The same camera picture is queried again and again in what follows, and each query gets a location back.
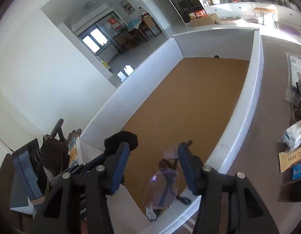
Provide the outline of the large white cardboard box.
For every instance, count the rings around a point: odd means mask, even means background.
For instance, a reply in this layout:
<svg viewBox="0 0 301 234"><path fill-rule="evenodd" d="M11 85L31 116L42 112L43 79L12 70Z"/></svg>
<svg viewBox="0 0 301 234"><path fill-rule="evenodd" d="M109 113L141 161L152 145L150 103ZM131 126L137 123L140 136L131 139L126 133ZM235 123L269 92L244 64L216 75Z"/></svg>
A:
<svg viewBox="0 0 301 234"><path fill-rule="evenodd" d="M263 66L258 29L215 27L172 36L116 89L78 142L78 158L88 162L120 130L138 135L126 184L108 199L116 233L172 233L196 212L200 198L182 188L191 205L177 202L150 222L142 211L146 184L163 150L188 139L206 164L228 172L256 110Z"/></svg>

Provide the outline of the clear lens eyeglasses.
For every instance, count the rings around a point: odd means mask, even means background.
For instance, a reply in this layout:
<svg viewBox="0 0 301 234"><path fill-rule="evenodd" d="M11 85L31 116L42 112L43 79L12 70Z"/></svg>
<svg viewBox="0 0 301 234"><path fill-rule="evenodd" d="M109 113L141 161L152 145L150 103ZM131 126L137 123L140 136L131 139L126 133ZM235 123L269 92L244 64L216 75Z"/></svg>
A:
<svg viewBox="0 0 301 234"><path fill-rule="evenodd" d="M191 204L189 198L181 197L178 193L177 166L177 148L164 151L158 163L158 171L151 177L144 192L145 216L151 222L156 221L162 211L171 208L176 200L186 206Z"/></svg>

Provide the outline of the brown cardboard box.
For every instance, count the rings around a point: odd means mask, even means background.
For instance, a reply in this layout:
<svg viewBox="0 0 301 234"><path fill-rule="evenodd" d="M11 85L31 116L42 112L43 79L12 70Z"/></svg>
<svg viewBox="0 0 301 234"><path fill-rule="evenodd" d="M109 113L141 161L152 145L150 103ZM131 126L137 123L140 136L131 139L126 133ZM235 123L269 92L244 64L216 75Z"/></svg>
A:
<svg viewBox="0 0 301 234"><path fill-rule="evenodd" d="M195 18L190 20L191 27L200 27L205 25L213 25L216 24L216 20L218 19L218 15L216 13L208 14L204 17Z"/></svg>

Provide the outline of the white tv cabinet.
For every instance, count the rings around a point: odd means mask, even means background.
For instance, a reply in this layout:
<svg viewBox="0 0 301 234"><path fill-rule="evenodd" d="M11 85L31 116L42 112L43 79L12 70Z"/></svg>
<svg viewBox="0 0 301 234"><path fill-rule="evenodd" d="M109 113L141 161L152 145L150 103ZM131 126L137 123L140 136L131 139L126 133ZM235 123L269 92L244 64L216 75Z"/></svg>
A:
<svg viewBox="0 0 301 234"><path fill-rule="evenodd" d="M289 23L293 24L294 26L301 27L301 13L299 11L274 4L251 2L223 3L207 6L204 9L207 14L216 13L219 18L239 16L261 19L260 12L255 11L255 8L274 10L275 12L277 12L274 14L274 19L277 19L277 22Z"/></svg>

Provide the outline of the blue white medicine box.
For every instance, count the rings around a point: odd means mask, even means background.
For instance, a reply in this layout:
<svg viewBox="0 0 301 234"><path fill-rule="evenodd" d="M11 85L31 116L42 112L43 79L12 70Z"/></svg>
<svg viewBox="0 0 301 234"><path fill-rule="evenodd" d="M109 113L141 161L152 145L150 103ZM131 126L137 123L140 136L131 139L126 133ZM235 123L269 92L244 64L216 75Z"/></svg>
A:
<svg viewBox="0 0 301 234"><path fill-rule="evenodd" d="M292 180L301 179L301 162L292 168Z"/></svg>

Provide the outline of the black knitted gloves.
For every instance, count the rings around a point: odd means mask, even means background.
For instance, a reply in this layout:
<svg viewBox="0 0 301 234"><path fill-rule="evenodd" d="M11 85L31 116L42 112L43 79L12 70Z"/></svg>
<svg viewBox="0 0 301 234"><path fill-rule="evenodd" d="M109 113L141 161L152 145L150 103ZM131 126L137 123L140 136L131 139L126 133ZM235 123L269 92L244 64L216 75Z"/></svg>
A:
<svg viewBox="0 0 301 234"><path fill-rule="evenodd" d="M130 151L133 151L138 147L138 136L125 130L120 131L104 140L104 152L107 155L114 155L122 142L128 143Z"/></svg>

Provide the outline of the bagged wooden sticks bundle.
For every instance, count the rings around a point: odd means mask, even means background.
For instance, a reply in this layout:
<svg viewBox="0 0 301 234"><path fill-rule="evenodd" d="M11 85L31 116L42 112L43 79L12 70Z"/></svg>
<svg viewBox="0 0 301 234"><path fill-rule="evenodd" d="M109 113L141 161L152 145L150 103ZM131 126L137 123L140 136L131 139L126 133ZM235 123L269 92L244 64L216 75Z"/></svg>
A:
<svg viewBox="0 0 301 234"><path fill-rule="evenodd" d="M301 120L287 128L278 142L286 144L288 151L297 150L301 145Z"/></svg>

